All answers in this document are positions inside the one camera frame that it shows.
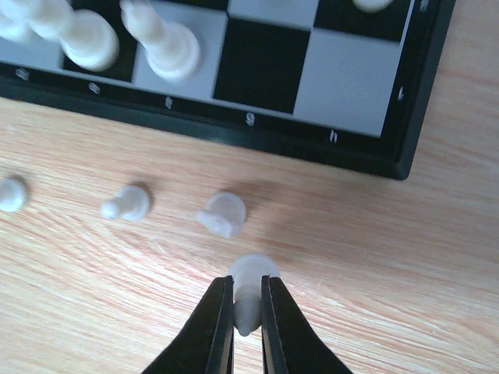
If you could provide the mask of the white king piece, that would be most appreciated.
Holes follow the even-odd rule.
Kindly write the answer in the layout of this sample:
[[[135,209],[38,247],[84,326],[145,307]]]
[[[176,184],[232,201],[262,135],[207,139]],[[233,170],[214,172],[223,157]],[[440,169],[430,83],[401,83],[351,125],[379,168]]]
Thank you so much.
[[[97,12],[75,10],[67,1],[18,1],[16,4],[35,33],[59,42],[66,57],[79,67],[103,71],[117,59],[117,34]]]

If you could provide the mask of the white queen piece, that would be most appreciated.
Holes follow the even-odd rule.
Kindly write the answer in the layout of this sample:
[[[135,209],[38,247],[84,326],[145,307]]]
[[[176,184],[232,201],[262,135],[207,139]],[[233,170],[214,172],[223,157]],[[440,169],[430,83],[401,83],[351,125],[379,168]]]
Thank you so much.
[[[38,39],[11,1],[1,1],[1,38],[17,44],[29,44]]]

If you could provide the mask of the white pawn on table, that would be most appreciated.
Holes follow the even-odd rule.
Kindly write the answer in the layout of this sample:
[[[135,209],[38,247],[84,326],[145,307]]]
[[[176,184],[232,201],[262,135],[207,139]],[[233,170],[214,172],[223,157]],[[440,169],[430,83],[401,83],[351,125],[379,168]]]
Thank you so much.
[[[146,189],[138,185],[127,185],[113,199],[101,205],[101,214],[108,219],[139,221],[151,208],[151,197]]]

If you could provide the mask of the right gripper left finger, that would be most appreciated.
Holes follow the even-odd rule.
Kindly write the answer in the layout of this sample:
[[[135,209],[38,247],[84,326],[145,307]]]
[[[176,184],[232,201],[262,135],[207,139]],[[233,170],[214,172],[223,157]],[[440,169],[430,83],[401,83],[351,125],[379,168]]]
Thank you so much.
[[[233,348],[233,279],[217,277],[175,339],[143,372],[232,373]]]

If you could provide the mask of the white pawn on board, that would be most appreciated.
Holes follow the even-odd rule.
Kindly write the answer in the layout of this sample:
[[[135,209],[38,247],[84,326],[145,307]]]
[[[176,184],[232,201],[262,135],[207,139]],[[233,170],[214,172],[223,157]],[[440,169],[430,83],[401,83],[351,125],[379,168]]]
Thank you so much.
[[[386,9],[394,0],[352,0],[353,5],[362,12],[375,13]]]

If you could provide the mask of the black and silver chessboard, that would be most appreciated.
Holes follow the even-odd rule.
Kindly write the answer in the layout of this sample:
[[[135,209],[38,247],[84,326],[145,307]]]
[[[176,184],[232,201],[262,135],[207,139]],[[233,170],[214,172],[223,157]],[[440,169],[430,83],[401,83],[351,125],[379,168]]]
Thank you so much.
[[[67,1],[103,16],[119,54],[79,67],[60,43],[1,38],[1,95],[152,129],[361,171],[408,177],[453,9],[393,1],[146,1],[200,43],[167,81],[124,27],[121,1]]]

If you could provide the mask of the white bishop piece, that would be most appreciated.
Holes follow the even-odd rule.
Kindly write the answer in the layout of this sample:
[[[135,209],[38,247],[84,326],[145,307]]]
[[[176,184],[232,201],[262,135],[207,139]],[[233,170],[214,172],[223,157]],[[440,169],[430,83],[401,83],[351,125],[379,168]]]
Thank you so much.
[[[179,81],[196,71],[200,43],[187,26],[165,21],[146,1],[121,1],[126,30],[144,47],[153,72],[167,81]]]

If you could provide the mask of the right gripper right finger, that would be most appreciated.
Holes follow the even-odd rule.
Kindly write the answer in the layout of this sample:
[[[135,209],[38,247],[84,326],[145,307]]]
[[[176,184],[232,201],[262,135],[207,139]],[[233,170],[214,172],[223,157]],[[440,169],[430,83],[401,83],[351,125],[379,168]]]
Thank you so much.
[[[262,277],[261,293],[265,373],[352,373],[313,331],[281,278]]]

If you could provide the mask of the white knight on table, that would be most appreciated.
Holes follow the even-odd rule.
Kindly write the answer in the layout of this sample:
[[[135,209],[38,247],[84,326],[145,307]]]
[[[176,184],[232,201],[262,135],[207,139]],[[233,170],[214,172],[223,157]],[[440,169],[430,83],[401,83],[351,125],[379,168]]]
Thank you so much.
[[[197,212],[196,220],[209,232],[222,238],[238,235],[246,221],[246,206],[231,192],[218,192]]]
[[[1,211],[14,213],[23,209],[29,199],[29,187],[18,175],[1,179]]]

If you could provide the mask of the white bishop on table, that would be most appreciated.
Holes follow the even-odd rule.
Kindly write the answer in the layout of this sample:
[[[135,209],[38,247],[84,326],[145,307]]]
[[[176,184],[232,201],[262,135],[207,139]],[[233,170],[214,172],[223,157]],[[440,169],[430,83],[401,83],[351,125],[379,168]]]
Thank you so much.
[[[277,263],[262,253],[240,256],[229,268],[233,278],[234,324],[242,337],[249,336],[261,324],[262,277],[280,277]]]

